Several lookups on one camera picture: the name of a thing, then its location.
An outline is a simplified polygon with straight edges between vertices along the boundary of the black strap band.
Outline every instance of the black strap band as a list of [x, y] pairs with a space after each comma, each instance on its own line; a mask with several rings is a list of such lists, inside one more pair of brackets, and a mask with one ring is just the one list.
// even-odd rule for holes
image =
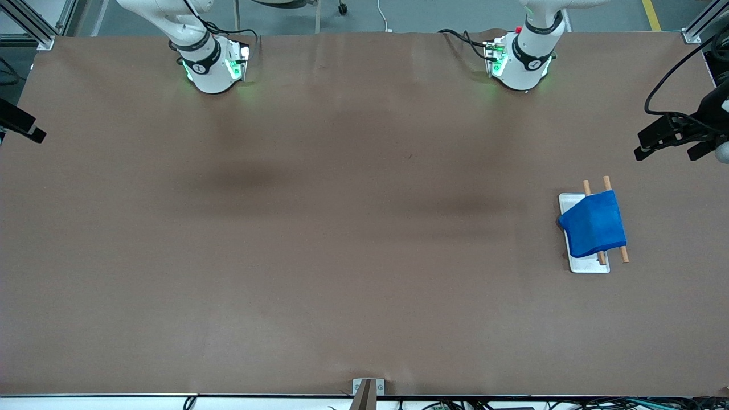
[[552, 26], [549, 28], [534, 27], [533, 25], [529, 24], [528, 18], [526, 19], [524, 26], [527, 30], [535, 34], [552, 34], [557, 29], [557, 27], [562, 24], [562, 20], [564, 20], [564, 17], [562, 16], [562, 10], [560, 10], [557, 12], [557, 14], [554, 15], [554, 23], [552, 23]]
[[170, 48], [175, 51], [195, 51], [199, 50], [203, 47], [205, 47], [205, 43], [208, 42], [208, 39], [210, 38], [210, 31], [205, 32], [205, 36], [203, 36], [203, 39], [199, 42], [196, 42], [193, 45], [176, 45], [175, 43], [170, 40]]
[[215, 49], [207, 57], [205, 57], [199, 61], [190, 61], [187, 59], [183, 59], [183, 61], [184, 61], [185, 65], [188, 68], [190, 68], [191, 70], [193, 70], [196, 74], [208, 74], [210, 72], [210, 67], [212, 67], [213, 64], [215, 64], [218, 61], [218, 59], [220, 59], [220, 52], [221, 52], [220, 43], [218, 43], [218, 41], [216, 40]]
[[521, 61], [522, 64], [524, 64], [524, 69], [526, 71], [536, 71], [540, 67], [544, 65], [544, 63], [549, 60], [549, 57], [552, 56], [552, 53], [554, 52], [554, 49], [549, 52], [549, 54], [544, 55], [542, 57], [534, 57], [533, 55], [529, 55], [524, 52], [524, 50], [519, 47], [519, 35], [514, 38], [514, 41], [511, 43], [512, 50], [514, 52], [514, 57], [516, 57], [517, 60]]

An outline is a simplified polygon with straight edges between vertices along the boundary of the blue cloth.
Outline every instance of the blue cloth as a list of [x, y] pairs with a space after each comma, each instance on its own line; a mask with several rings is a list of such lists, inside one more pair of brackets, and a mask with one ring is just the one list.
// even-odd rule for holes
[[586, 196], [559, 218], [574, 258], [628, 244], [615, 191]]

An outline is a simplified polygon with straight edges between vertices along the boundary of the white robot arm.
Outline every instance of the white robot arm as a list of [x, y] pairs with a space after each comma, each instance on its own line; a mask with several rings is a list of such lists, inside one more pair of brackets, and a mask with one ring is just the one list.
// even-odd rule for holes
[[585, 9], [609, 0], [519, 0], [526, 8], [521, 32], [494, 40], [486, 68], [492, 76], [514, 90], [529, 90], [547, 75], [554, 47], [564, 33], [562, 9]]
[[212, 34], [194, 15], [207, 12], [214, 0], [117, 0], [119, 5], [157, 26], [182, 56], [187, 78], [204, 93], [221, 93], [243, 80], [247, 45]]

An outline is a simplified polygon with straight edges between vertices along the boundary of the chair leg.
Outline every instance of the chair leg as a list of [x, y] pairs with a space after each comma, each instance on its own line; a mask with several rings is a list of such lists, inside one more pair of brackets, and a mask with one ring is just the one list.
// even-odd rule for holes
[[314, 34], [319, 34], [321, 31], [321, 0], [314, 0], [316, 3], [316, 16], [314, 17]]

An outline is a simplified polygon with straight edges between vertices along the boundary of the floor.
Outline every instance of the floor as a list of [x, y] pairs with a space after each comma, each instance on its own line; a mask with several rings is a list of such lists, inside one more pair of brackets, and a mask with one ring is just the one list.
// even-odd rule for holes
[[[348, 14], [338, 13], [337, 0], [322, 0], [321, 31], [382, 31], [384, 23], [376, 0], [348, 0]], [[314, 8], [273, 9], [249, 0], [241, 2], [241, 25], [263, 36], [312, 34]], [[648, 31], [651, 23], [644, 3], [650, 0], [613, 0], [594, 9], [569, 12], [573, 31]], [[662, 30], [678, 30], [705, 6], [701, 0], [652, 0]], [[523, 23], [523, 8], [516, 0], [381, 0], [381, 8], [395, 33], [434, 32], [441, 28], [483, 31], [511, 28]], [[77, 36], [158, 36], [152, 24], [123, 9], [115, 0], [88, 0]], [[233, 0], [218, 0], [205, 15], [218, 26], [233, 29]], [[2, 47], [0, 55], [25, 76], [36, 54], [34, 47]], [[16, 104], [22, 84], [0, 87], [0, 98]]]

